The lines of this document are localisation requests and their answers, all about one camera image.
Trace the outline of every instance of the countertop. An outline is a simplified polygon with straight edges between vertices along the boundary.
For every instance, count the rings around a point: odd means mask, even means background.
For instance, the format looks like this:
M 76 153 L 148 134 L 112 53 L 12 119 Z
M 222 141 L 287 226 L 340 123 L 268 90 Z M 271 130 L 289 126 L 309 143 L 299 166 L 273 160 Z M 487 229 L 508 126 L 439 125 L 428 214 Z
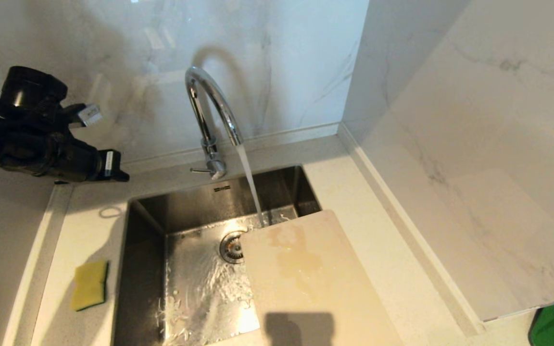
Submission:
M 324 210 L 333 210 L 371 283 L 407 346 L 529 346 L 533 312 L 483 324 L 479 335 L 464 335 L 420 263 L 376 198 L 337 136 L 258 149 L 248 153 L 253 171 L 302 164 Z M 227 155 L 228 175 L 242 175 L 236 156 Z M 125 233 L 127 202 L 210 182 L 182 164 L 132 175 L 125 184 L 76 186 L 59 234 L 33 333 L 35 346 L 111 344 L 116 283 Z M 75 267 L 110 261 L 105 304 L 80 312 L 69 308 Z M 220 345 L 259 345 L 246 333 Z

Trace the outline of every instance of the cutting board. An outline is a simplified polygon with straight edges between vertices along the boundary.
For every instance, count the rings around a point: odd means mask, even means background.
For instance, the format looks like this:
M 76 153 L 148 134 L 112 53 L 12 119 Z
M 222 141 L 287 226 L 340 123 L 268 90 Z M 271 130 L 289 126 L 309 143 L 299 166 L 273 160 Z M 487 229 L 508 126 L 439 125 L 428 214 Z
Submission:
M 267 346 L 403 345 L 332 211 L 240 241 Z

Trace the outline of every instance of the sink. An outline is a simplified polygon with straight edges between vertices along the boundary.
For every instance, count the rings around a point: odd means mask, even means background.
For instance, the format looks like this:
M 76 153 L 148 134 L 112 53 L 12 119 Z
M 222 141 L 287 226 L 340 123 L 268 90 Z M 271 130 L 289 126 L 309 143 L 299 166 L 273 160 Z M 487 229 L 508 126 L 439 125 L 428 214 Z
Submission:
M 265 224 L 321 210 L 301 166 L 253 175 Z M 114 344 L 208 345 L 259 328 L 238 237 L 260 228 L 238 177 L 130 202 Z

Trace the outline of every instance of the faucet spout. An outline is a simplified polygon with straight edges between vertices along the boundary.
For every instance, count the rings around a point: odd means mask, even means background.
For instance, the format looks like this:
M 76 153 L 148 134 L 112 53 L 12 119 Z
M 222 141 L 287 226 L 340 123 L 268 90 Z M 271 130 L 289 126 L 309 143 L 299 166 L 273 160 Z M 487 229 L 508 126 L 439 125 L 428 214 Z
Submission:
M 204 92 L 206 92 L 215 105 L 215 109 L 217 109 L 220 118 L 222 118 L 224 122 L 232 145 L 240 145 L 243 143 L 243 140 L 238 129 L 237 121 L 232 114 L 232 109 L 230 109 L 224 93 L 215 80 L 200 67 L 192 66 L 188 68 L 185 73 L 185 87 L 191 107 L 196 114 L 200 132 L 202 133 L 201 144 L 207 164 L 207 169 L 191 169 L 191 171 L 208 172 L 211 175 L 211 179 L 217 180 L 226 174 L 226 164 L 222 161 L 221 155 L 217 150 L 217 138 L 211 134 L 211 130 L 209 130 L 206 122 L 206 117 L 202 111 L 202 105 L 200 105 L 200 100 L 198 99 L 198 85 L 204 89 Z

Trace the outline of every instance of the sponge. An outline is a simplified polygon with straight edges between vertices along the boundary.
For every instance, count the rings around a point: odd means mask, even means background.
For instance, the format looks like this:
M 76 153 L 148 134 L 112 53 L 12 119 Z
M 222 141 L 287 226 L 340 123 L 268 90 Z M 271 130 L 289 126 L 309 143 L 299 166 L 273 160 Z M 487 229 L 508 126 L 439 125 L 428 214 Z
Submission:
M 108 261 L 85 263 L 76 268 L 70 308 L 80 311 L 106 301 L 106 272 Z

